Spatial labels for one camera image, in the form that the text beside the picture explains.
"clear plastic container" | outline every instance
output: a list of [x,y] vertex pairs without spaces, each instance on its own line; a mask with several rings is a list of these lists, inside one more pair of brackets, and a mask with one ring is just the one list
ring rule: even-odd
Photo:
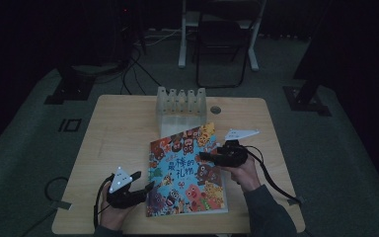
[[175,89],[171,89],[168,94],[165,87],[159,87],[156,119],[160,137],[206,124],[206,110],[205,88],[199,88],[196,94],[193,90],[188,90],[187,95],[184,90],[181,90],[177,95]]

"picture book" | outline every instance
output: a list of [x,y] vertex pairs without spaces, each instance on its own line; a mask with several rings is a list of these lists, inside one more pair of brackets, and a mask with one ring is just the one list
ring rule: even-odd
[[224,179],[219,167],[199,158],[217,152],[214,123],[150,143],[147,216],[227,212]]

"floor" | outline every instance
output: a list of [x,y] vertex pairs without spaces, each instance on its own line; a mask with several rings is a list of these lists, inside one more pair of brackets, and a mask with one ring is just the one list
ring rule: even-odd
[[[87,101],[45,105],[60,81],[56,70],[37,83],[0,137],[0,236],[27,232],[26,236],[54,236],[54,214],[44,188],[54,178],[69,177],[99,96],[128,94],[124,83],[131,94],[156,95],[158,85],[153,79],[170,89],[196,89],[190,62],[192,45],[188,65],[180,69],[177,39],[152,42],[147,55],[138,57],[134,51],[138,64],[124,77],[98,77]],[[240,87],[208,89],[207,96],[266,100],[294,189],[306,199],[302,213],[313,236],[379,236],[379,177],[336,94],[328,88],[318,89],[317,95],[332,114],[321,117],[314,112],[291,111],[283,93],[283,86],[303,85],[304,81],[292,76],[307,46],[308,42],[297,39],[260,38],[255,46],[260,71],[248,69]],[[237,78],[240,59],[231,64],[208,59],[211,61],[201,71],[203,80]],[[87,73],[102,70],[90,66],[77,69]],[[64,119],[79,119],[78,130],[60,130]],[[48,193],[61,198],[64,188],[65,182],[59,180]],[[305,232],[298,235],[310,236]]]

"dark background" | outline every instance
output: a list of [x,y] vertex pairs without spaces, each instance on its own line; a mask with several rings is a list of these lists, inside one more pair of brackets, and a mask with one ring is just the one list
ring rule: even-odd
[[[189,8],[200,2],[189,0]],[[58,64],[117,60],[115,29],[130,24],[118,9],[128,3],[0,1],[0,134]],[[181,1],[141,3],[144,29],[181,27]],[[276,40],[313,37],[294,78],[337,93],[379,171],[379,1],[268,0],[260,33]]]

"sleeve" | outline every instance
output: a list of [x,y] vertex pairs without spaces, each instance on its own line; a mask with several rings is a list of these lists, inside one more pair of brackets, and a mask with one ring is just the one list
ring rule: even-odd
[[94,232],[94,237],[122,237],[122,231],[110,230],[104,226],[97,226]]
[[244,193],[251,233],[260,236],[296,236],[296,228],[284,207],[279,205],[265,185]]

